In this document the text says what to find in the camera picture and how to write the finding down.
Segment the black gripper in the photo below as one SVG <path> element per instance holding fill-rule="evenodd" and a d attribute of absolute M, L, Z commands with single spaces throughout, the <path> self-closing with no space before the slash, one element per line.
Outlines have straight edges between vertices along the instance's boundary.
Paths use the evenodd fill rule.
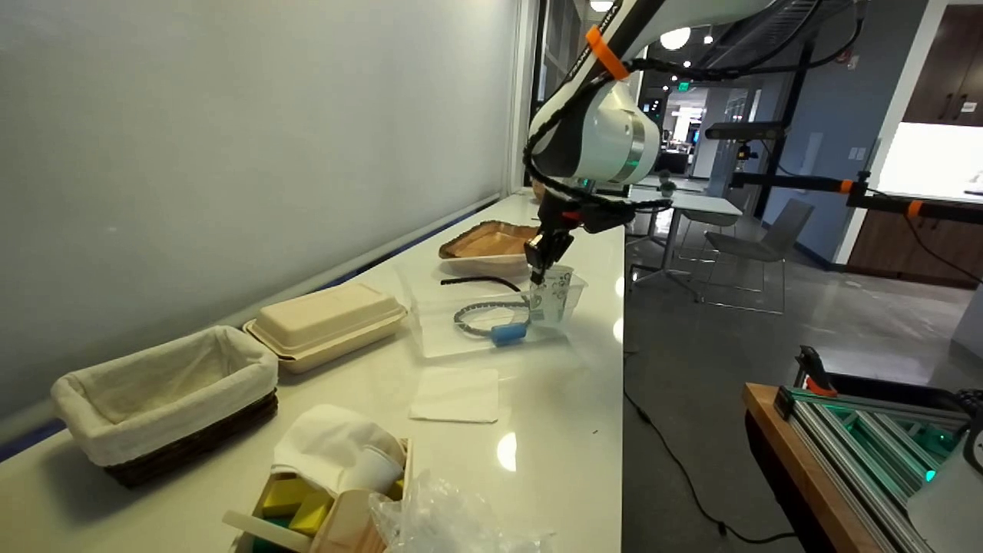
<path fill-rule="evenodd" d="M 602 232 L 634 217 L 627 203 L 609 199 L 559 199 L 546 195 L 537 208 L 540 236 L 534 246 L 525 246 L 525 262 L 530 267 L 530 282 L 543 282 L 543 273 L 561 262 L 571 246 L 571 230 L 585 228 L 586 232 Z"/>

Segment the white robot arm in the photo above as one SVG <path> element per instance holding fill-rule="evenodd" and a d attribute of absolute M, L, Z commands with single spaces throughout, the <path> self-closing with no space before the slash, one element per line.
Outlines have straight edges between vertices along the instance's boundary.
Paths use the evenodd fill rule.
<path fill-rule="evenodd" d="M 640 211 L 623 194 L 649 175 L 660 148 L 660 129 L 627 89 L 627 76 L 649 67 L 640 53 L 665 30 L 741 22 L 772 2 L 617 0 L 585 33 L 573 75 L 537 107 L 521 148 L 527 175 L 546 186 L 537 236 L 525 246 L 534 282 L 564 254 L 573 228 L 598 232 Z"/>

